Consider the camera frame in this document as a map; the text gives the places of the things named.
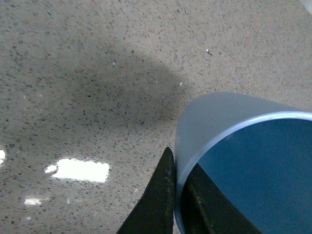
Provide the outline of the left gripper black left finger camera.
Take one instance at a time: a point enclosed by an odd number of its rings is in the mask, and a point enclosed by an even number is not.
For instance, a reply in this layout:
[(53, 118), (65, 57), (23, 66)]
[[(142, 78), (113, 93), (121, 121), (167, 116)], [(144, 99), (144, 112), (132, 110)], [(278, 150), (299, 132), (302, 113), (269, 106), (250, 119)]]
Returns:
[(171, 234), (174, 225), (176, 168), (173, 152), (166, 147), (136, 206), (118, 234)]

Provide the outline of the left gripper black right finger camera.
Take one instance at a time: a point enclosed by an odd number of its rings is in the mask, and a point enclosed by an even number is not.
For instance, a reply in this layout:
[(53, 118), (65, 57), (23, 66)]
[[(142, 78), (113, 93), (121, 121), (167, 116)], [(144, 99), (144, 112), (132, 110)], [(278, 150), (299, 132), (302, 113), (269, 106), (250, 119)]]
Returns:
[(182, 222), (187, 234), (260, 234), (196, 164), (182, 192)]

